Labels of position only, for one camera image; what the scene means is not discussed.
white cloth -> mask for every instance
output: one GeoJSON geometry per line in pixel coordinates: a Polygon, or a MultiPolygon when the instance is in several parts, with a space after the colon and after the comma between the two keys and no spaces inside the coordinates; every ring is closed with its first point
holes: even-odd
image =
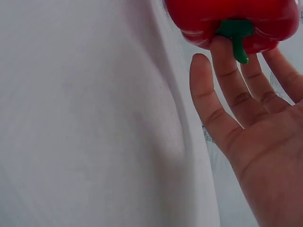
{"type": "Polygon", "coordinates": [[[218,227],[161,0],[0,2],[0,225],[218,227]]]}

bell pepper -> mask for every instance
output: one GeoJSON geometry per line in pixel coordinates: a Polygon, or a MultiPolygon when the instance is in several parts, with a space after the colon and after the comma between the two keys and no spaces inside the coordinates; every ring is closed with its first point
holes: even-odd
{"type": "Polygon", "coordinates": [[[274,49],[299,26],[295,0],[165,0],[167,10],[190,43],[209,50],[212,38],[232,40],[233,54],[248,63],[247,54],[274,49]]]}

